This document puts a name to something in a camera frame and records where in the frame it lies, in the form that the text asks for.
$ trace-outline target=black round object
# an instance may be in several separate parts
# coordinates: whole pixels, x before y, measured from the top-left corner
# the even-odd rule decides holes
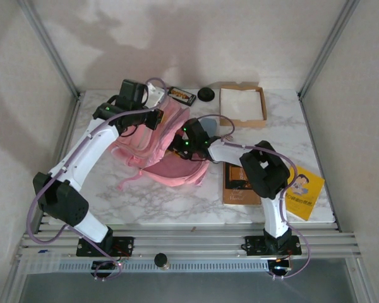
[[[198,99],[204,102],[212,101],[215,98],[215,93],[209,87],[201,88],[198,92]]]
[[[156,257],[154,257],[154,264],[156,264],[157,267],[164,267],[167,265],[167,256],[165,254],[156,254]]]

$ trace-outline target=yellow book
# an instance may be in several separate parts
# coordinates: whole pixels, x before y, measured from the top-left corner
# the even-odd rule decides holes
[[[324,179],[300,166],[296,166],[296,168],[298,176],[295,183],[286,191],[286,210],[307,221],[315,207],[320,191],[322,191]],[[294,176],[292,168],[290,172],[288,183]]]

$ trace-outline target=marble table surface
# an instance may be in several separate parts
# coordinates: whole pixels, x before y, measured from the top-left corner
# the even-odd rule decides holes
[[[88,126],[98,105],[116,94],[112,90],[89,90],[85,93],[75,124],[71,146]],[[196,100],[191,116],[219,112],[219,90],[215,100]],[[315,174],[318,163],[295,91],[265,90],[267,126],[263,129],[238,128],[234,141],[257,144],[267,140],[280,153]],[[228,127],[220,127],[223,134]],[[201,186],[167,187],[148,177],[131,181],[123,191],[117,185],[136,170],[126,167],[106,151],[89,173],[81,194],[90,203],[91,212],[105,224],[124,223],[263,223],[262,206],[226,206],[222,204],[222,164],[211,163]],[[304,222],[288,212],[290,222]],[[308,222],[334,222],[326,190],[323,188]]]

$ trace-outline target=robotic arm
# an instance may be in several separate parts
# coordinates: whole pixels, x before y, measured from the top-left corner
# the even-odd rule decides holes
[[[48,174],[39,172],[33,179],[35,192],[51,182],[48,190],[39,198],[39,208],[50,216],[60,219],[79,233],[95,242],[103,251],[112,251],[112,229],[98,221],[88,209],[87,200],[79,194],[84,180],[106,148],[130,126],[145,124],[156,129],[163,112],[159,109],[146,113],[128,114],[104,123],[122,112],[153,107],[164,97],[165,91],[151,84],[143,85],[124,80],[119,95],[100,105],[93,119],[75,147]],[[260,148],[272,150],[272,146],[262,141]],[[280,215],[279,193],[287,186],[289,170],[275,155],[263,151],[239,148],[225,143],[220,137],[209,137],[198,119],[190,119],[183,126],[183,134],[174,137],[170,150],[184,159],[193,155],[213,162],[229,162],[242,166],[253,190],[262,198],[265,213],[265,247],[263,254],[285,254],[291,238],[291,230]],[[56,180],[52,177],[60,174]],[[285,205],[282,212],[286,215]]]

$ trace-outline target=cable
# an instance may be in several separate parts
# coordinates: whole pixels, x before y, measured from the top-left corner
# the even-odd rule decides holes
[[[108,99],[107,103],[112,104],[118,98],[118,95],[113,95],[110,99]]]
[[[282,221],[285,222],[285,224],[291,230],[293,230],[298,236],[300,236],[300,238],[302,238],[302,240],[306,244],[306,248],[308,250],[308,259],[306,260],[306,263],[297,272],[295,272],[295,273],[293,273],[293,274],[291,274],[289,276],[283,276],[283,278],[291,278],[291,277],[297,275],[298,273],[300,273],[301,271],[303,271],[307,267],[307,265],[309,264],[310,259],[311,259],[311,248],[310,248],[309,242],[306,239],[306,237],[298,229],[296,229],[295,227],[293,227],[285,219],[284,212],[282,210],[282,207],[284,205],[284,195],[285,195],[286,191],[288,190],[288,188],[290,188],[292,186],[292,184],[295,182],[296,176],[298,175],[298,169],[296,168],[295,163],[293,163],[293,161],[290,158],[288,158],[287,156],[285,156],[285,155],[283,155],[281,153],[277,153],[276,151],[269,150],[267,148],[262,148],[262,147],[258,147],[258,146],[248,146],[248,145],[244,146],[244,145],[240,145],[240,144],[237,144],[237,143],[231,143],[231,142],[224,142],[224,145],[233,146],[233,147],[240,147],[240,148],[247,148],[247,149],[252,149],[252,150],[259,150],[261,152],[270,153],[271,155],[275,155],[277,157],[283,158],[293,168],[293,170],[294,170],[294,176],[293,176],[292,181],[283,190],[281,190],[281,192],[279,194],[279,213],[280,213],[280,217],[281,217]]]
[[[127,257],[127,260],[129,260],[129,254],[127,254],[126,252],[124,252],[119,246],[117,245],[114,245],[113,246],[114,249],[116,249],[117,251],[119,251],[121,254],[125,254],[125,256]],[[119,259],[117,260],[118,262],[120,262],[120,260],[122,260],[122,256],[119,257]]]
[[[278,260],[285,260],[286,258],[290,258],[291,255],[292,255],[292,251],[290,251],[290,250],[288,249],[287,252],[288,252],[288,255],[287,255],[287,256],[282,257],[282,258],[279,258]]]
[[[120,114],[117,114],[109,119],[107,119],[106,121],[104,121],[103,123],[101,123],[100,125],[98,125],[93,131],[90,132],[89,135],[87,135],[82,141],[81,143],[76,147],[76,149],[74,150],[74,152],[70,155],[69,159],[67,159],[67,161],[64,163],[63,165],[63,168],[57,173],[55,174],[52,179],[49,180],[49,182],[37,193],[37,195],[34,197],[34,199],[32,200],[32,203],[30,205],[30,208],[28,210],[28,214],[27,214],[27,234],[29,235],[29,237],[31,238],[31,240],[33,240],[35,243],[38,243],[38,244],[42,244],[42,245],[45,245],[45,244],[50,244],[50,243],[53,243],[54,241],[56,241],[56,239],[59,238],[59,236],[62,234],[63,230],[67,227],[69,228],[70,230],[72,230],[73,232],[75,232],[76,234],[78,234],[80,237],[82,237],[83,239],[85,239],[88,243],[90,243],[91,245],[93,245],[94,248],[96,248],[96,250],[98,250],[100,253],[102,253],[105,257],[109,258],[112,262],[114,263],[117,263],[117,261],[111,257],[110,255],[108,255],[105,251],[103,251],[101,248],[99,248],[93,241],[91,241],[89,238],[85,237],[83,234],[79,233],[79,231],[77,231],[76,229],[74,229],[73,227],[69,226],[68,224],[64,224],[60,231],[51,239],[51,240],[48,240],[48,241],[43,241],[43,240],[40,240],[38,238],[36,238],[36,236],[34,235],[33,231],[32,231],[32,228],[31,228],[31,221],[32,221],[32,217],[33,217],[33,214],[34,214],[34,211],[38,205],[38,200],[44,195],[44,193],[52,186],[52,184],[59,178],[59,176],[61,174],[63,174],[64,172],[67,171],[67,168],[69,167],[70,163],[75,159],[75,157],[80,153],[81,149],[85,146],[85,144],[90,140],[90,138],[94,137],[100,130],[101,128],[104,126],[104,125],[107,125],[109,124],[111,121],[115,120],[115,119],[118,119],[120,117],[124,117],[124,116],[130,116],[130,115],[135,115],[135,114],[143,114],[143,113],[146,113],[146,112],[151,112],[155,109],[158,109],[166,100],[167,98],[167,88],[166,88],[166,85],[164,83],[164,81],[160,78],[150,78],[146,81],[146,84],[150,83],[151,81],[153,80],[157,80],[159,81],[162,86],[163,86],[163,91],[164,91],[164,94],[163,94],[163,97],[162,97],[162,100],[156,105],[156,106],[153,106],[149,109],[140,109],[140,110],[131,110],[131,111],[127,111],[127,112],[122,112]],[[119,273],[117,274],[120,275],[121,274],[121,269],[120,269],[120,266],[117,266],[119,268]]]
[[[135,129],[133,130],[132,133],[130,133],[130,134],[126,134],[126,135],[124,135],[124,136],[120,135],[120,137],[122,137],[122,138],[130,137],[130,136],[132,136],[132,135],[136,132],[137,129],[138,129],[138,126],[135,125]]]
[[[236,127],[234,126],[233,121],[230,118],[223,116],[223,115],[220,115],[220,114],[208,114],[208,115],[198,117],[197,119],[199,120],[199,119],[206,118],[206,117],[221,117],[221,118],[224,118],[225,120],[228,120],[230,122],[230,124],[232,124],[232,131],[230,133],[224,134],[221,138],[222,141],[225,137],[230,136],[236,130]]]
[[[141,104],[141,106],[145,106],[147,103],[147,100],[149,99],[149,87],[147,87],[147,85],[145,86],[145,91],[146,91],[146,100],[144,101],[144,103]]]

